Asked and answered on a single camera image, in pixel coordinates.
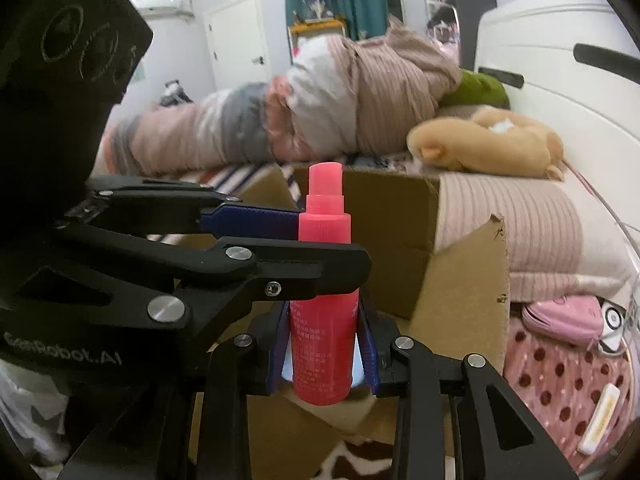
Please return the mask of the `pink polka dot cloth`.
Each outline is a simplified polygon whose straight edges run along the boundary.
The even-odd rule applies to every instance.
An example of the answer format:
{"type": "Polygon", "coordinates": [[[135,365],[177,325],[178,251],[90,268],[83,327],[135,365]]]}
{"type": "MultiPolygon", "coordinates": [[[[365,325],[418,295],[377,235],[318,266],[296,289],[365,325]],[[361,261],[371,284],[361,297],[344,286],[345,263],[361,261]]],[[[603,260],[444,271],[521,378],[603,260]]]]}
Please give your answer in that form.
{"type": "Polygon", "coordinates": [[[516,315],[510,317],[503,377],[578,474],[608,454],[634,419],[636,383],[626,356],[609,358],[541,336],[516,315]],[[620,397],[599,446],[584,455],[578,443],[608,384],[620,397]]]}

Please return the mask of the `striped fleece blanket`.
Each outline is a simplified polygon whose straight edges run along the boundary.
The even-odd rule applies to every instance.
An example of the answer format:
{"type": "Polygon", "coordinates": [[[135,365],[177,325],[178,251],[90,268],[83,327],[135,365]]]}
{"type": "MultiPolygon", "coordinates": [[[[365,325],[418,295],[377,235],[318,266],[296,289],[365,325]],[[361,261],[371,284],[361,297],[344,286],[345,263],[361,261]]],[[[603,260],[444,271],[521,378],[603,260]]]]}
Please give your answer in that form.
{"type": "MultiPolygon", "coordinates": [[[[345,171],[378,174],[379,176],[386,174],[398,182],[417,181],[421,177],[420,172],[416,171],[414,163],[409,162],[407,153],[373,157],[342,155],[338,156],[335,161],[339,162],[345,171]]],[[[175,174],[172,178],[186,183],[201,184],[216,192],[239,197],[243,203],[247,204],[303,210],[306,207],[307,191],[302,190],[294,176],[295,165],[291,162],[290,164],[280,164],[279,167],[293,206],[287,200],[278,202],[275,198],[268,198],[265,192],[252,192],[255,185],[272,174],[274,166],[271,164],[225,166],[206,171],[188,172],[180,174],[180,176],[175,174]]]]}

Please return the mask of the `yellow shelf with figurine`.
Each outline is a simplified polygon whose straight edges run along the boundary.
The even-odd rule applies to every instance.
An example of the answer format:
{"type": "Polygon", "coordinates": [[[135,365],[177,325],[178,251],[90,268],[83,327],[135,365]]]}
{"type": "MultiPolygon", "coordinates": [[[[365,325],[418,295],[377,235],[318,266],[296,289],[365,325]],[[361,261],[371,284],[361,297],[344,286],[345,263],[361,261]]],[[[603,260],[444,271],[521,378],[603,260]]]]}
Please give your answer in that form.
{"type": "Polygon", "coordinates": [[[306,42],[323,35],[347,36],[346,18],[335,10],[334,0],[299,0],[302,10],[292,13],[288,26],[288,45],[295,58],[306,42]]]}

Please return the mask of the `white air conditioner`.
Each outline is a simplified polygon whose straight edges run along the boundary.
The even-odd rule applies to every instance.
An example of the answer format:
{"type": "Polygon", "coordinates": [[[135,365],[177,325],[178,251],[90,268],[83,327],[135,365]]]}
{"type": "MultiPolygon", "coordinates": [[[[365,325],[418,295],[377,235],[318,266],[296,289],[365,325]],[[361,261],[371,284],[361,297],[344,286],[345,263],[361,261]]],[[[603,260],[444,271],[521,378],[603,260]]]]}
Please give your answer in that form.
{"type": "Polygon", "coordinates": [[[181,4],[153,4],[148,6],[147,4],[136,3],[134,8],[145,20],[160,20],[161,18],[181,18],[185,21],[194,20],[195,14],[184,8],[181,4]]]}

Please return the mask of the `white bed headboard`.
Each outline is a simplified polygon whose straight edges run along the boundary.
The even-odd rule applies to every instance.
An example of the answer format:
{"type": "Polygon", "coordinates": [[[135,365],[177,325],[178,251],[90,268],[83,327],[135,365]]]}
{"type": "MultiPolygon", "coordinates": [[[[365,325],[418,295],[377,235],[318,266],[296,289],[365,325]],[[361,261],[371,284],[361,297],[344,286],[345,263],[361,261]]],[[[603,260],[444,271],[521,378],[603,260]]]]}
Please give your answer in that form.
{"type": "Polygon", "coordinates": [[[606,0],[516,0],[485,13],[479,68],[506,73],[512,110],[563,139],[565,158],[631,235],[639,235],[639,51],[606,0]]]}

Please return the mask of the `pink pouch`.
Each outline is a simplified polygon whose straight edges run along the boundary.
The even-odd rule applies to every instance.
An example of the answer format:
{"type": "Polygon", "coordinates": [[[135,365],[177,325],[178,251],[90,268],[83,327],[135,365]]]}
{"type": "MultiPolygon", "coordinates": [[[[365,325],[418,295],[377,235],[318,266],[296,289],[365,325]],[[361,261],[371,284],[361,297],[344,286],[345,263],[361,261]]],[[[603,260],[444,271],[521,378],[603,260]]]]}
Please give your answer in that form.
{"type": "Polygon", "coordinates": [[[592,346],[603,332],[596,296],[564,296],[526,304],[522,322],[532,332],[582,348],[592,346]]]}

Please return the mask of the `brown cardboard box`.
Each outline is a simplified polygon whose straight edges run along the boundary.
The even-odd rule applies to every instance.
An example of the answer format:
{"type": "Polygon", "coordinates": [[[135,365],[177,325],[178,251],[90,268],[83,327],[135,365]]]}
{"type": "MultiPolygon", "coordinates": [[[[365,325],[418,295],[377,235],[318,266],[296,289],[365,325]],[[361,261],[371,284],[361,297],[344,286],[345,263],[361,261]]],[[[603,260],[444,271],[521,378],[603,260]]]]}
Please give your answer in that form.
{"type": "MultiPolygon", "coordinates": [[[[367,249],[372,270],[363,304],[391,318],[398,330],[439,356],[478,353],[501,375],[509,325],[509,279],[503,222],[492,217],[438,252],[435,229],[439,184],[386,174],[344,174],[352,237],[367,249]]],[[[262,304],[241,322],[247,330],[262,304]]],[[[314,406],[280,382],[270,396],[247,398],[250,479],[303,479],[329,452],[363,448],[390,466],[398,401],[357,387],[337,404],[314,406]]],[[[442,411],[445,457],[454,456],[448,408],[442,411]]]]}

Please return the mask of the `tan plush toy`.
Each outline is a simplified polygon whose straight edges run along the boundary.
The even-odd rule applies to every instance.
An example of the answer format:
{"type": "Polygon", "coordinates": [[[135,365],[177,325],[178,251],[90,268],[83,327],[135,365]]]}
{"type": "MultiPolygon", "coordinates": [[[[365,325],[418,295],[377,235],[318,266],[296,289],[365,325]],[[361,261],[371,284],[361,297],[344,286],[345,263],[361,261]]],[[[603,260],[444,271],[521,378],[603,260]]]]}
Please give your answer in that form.
{"type": "Polygon", "coordinates": [[[407,146],[421,164],[449,171],[564,179],[559,135],[512,110],[483,106],[469,119],[429,120],[409,132],[407,146]]]}

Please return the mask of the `white cream stick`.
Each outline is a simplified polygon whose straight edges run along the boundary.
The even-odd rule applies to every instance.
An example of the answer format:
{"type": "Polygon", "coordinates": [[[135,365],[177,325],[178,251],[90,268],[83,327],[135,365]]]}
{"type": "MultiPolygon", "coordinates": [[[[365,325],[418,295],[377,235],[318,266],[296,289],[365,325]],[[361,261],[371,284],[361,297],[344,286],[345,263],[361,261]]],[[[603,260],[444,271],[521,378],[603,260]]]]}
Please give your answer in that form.
{"type": "Polygon", "coordinates": [[[619,398],[620,389],[616,385],[606,384],[604,386],[586,431],[577,445],[577,451],[580,454],[590,456],[597,451],[606,430],[608,430],[619,398]]]}

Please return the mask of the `pink ribbed pillow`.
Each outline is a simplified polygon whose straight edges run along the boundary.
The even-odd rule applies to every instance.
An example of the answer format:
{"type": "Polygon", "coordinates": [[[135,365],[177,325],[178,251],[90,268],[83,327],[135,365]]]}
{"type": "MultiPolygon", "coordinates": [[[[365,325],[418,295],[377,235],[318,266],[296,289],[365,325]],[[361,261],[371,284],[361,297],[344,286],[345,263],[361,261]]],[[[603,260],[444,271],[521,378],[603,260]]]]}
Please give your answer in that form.
{"type": "Polygon", "coordinates": [[[492,217],[504,223],[513,301],[592,295],[626,306],[637,276],[626,238],[576,179],[554,182],[462,172],[439,177],[438,252],[492,217]]]}

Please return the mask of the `white door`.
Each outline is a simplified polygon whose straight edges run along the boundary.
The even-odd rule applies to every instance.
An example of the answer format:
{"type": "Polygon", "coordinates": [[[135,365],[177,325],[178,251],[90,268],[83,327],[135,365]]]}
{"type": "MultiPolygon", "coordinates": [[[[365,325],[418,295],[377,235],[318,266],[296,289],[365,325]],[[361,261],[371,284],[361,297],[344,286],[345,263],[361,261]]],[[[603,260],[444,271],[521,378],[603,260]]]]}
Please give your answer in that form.
{"type": "Polygon", "coordinates": [[[257,0],[234,0],[205,14],[210,59],[219,90],[271,78],[257,0]]]}

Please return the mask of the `rolled pink grey quilt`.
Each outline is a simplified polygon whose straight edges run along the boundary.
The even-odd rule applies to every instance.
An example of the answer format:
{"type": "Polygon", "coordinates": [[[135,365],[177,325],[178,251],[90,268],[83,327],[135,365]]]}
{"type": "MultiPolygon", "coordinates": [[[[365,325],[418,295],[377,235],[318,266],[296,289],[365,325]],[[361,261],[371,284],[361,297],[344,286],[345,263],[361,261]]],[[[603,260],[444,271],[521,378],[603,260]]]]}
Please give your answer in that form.
{"type": "Polygon", "coordinates": [[[461,81],[456,62],[397,20],[366,40],[322,35],[268,82],[115,122],[102,136],[93,172],[147,177],[394,154],[461,81]]]}

